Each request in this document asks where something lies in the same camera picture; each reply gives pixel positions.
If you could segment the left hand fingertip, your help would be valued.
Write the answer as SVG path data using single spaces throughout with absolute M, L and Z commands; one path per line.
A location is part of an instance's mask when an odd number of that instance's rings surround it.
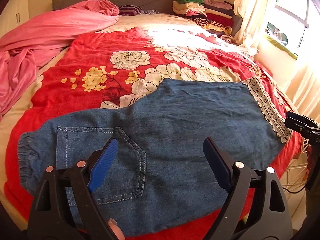
M 113 233 L 116 235 L 117 239 L 119 240 L 125 240 L 125 236 L 123 234 L 123 232 L 121 231 L 121 229 L 117 226 L 117 222 L 110 218 L 107 221 L 108 226 L 110 227 L 110 229 L 113 231 Z

